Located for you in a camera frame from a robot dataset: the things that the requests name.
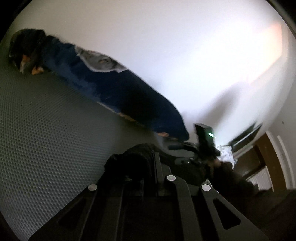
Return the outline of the black pants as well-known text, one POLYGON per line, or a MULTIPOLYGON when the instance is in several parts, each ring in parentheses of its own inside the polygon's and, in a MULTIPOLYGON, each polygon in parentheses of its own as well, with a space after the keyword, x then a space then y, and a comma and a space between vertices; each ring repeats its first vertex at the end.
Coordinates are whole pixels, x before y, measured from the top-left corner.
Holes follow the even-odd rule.
POLYGON ((172 174, 194 186, 209 180, 214 189, 241 212, 254 206, 259 199, 259 191, 251 182, 236 174, 230 162, 216 159, 205 163, 191 161, 189 164, 176 164, 177 157, 153 144, 139 144, 122 154, 113 154, 104 165, 104 171, 127 178, 139 177, 145 172, 152 174, 150 166, 156 153, 159 153, 161 163, 169 166, 172 174))

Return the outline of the white radiator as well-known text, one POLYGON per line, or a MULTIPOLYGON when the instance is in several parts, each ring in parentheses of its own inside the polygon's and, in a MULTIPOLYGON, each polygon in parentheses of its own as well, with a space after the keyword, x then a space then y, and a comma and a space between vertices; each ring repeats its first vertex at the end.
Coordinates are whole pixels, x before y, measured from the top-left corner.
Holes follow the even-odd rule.
POLYGON ((247 181, 251 182, 254 186, 257 186, 259 190, 273 190, 273 183, 267 166, 247 178, 247 181))

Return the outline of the brown wooden door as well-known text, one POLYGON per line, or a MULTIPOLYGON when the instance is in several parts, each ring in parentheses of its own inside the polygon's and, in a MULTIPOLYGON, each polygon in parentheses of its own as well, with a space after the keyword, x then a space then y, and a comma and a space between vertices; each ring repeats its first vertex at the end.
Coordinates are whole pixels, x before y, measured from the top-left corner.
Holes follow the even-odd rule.
POLYGON ((267 166, 274 191, 287 190, 284 173, 276 151, 267 134, 237 156, 234 172, 244 179, 251 177, 267 166))

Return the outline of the grey mesh mattress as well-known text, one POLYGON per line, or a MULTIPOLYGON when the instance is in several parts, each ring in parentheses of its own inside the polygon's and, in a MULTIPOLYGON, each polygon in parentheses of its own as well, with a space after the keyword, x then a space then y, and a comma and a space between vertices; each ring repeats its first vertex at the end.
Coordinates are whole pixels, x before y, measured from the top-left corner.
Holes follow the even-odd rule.
POLYGON ((54 74, 22 75, 1 46, 1 213, 19 240, 97 182, 111 155, 144 143, 168 145, 54 74))

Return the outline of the navy floral blanket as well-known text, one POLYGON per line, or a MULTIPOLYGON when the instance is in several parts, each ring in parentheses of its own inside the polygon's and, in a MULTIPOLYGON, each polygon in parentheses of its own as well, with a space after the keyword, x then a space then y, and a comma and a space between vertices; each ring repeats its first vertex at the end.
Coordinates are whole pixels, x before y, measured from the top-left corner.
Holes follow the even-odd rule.
POLYGON ((54 72, 93 101, 162 137, 189 139, 175 106, 109 56, 62 42, 44 30, 23 29, 10 40, 9 61, 23 74, 54 72))

